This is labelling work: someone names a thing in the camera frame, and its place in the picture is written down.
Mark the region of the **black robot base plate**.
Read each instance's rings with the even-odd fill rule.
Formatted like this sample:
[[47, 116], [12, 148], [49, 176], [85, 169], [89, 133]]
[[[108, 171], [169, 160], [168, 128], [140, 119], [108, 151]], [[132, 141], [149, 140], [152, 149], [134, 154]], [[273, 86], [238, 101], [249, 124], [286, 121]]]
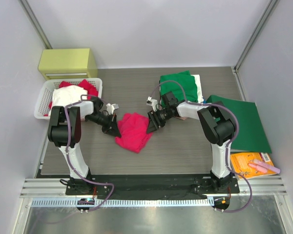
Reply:
[[114, 184], [110, 200], [191, 200], [204, 199], [204, 195], [238, 194], [237, 179], [233, 178], [227, 187], [216, 189], [208, 174], [167, 174], [167, 175], [95, 175], [95, 182], [103, 186], [89, 184], [81, 179], [61, 179], [66, 186], [66, 195], [96, 195], [105, 199]]

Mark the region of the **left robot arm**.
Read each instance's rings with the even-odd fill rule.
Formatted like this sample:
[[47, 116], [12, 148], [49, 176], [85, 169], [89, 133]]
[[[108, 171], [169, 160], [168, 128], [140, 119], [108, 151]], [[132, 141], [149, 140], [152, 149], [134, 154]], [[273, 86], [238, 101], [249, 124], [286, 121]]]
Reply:
[[89, 194], [99, 185], [93, 181], [81, 151], [82, 120], [100, 125], [104, 134], [120, 137], [115, 114], [118, 108], [118, 104], [106, 103], [94, 95], [81, 95], [78, 101], [51, 108], [47, 136], [69, 167], [69, 180], [61, 180], [67, 192]]

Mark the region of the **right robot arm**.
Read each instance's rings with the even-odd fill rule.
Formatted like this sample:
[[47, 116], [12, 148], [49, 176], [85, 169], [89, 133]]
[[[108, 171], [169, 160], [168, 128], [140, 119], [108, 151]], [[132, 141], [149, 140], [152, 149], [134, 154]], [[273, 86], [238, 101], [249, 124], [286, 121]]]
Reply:
[[162, 95], [162, 100], [164, 107], [158, 108], [157, 100], [148, 97], [146, 103], [152, 110], [147, 113], [146, 132], [149, 134], [163, 128], [166, 121], [173, 117], [199, 120], [204, 135], [211, 144], [211, 185], [217, 191], [227, 189], [234, 175], [230, 166], [230, 149], [238, 130], [236, 118], [222, 102], [194, 103], [178, 100], [172, 92]]

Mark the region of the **green t-shirt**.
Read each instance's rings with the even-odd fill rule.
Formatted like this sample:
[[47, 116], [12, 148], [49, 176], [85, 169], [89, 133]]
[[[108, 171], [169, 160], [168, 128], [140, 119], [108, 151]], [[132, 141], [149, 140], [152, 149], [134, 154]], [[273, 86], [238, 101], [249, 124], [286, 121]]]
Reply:
[[[173, 80], [179, 83], [183, 87], [188, 101], [202, 101], [200, 78], [191, 75], [189, 70], [175, 74], [162, 75], [160, 77], [160, 83], [167, 80]], [[168, 92], [172, 92], [178, 101], [184, 100], [183, 91], [178, 84], [174, 82], [167, 82], [160, 86], [160, 96]]]

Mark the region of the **pink red t-shirt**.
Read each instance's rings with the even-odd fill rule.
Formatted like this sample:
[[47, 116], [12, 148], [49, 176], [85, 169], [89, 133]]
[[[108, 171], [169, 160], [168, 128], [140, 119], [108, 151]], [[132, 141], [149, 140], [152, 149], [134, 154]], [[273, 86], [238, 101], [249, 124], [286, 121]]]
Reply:
[[126, 113], [118, 121], [121, 137], [115, 137], [115, 142], [120, 147], [134, 153], [139, 153], [152, 137], [147, 134], [149, 120], [139, 113]]

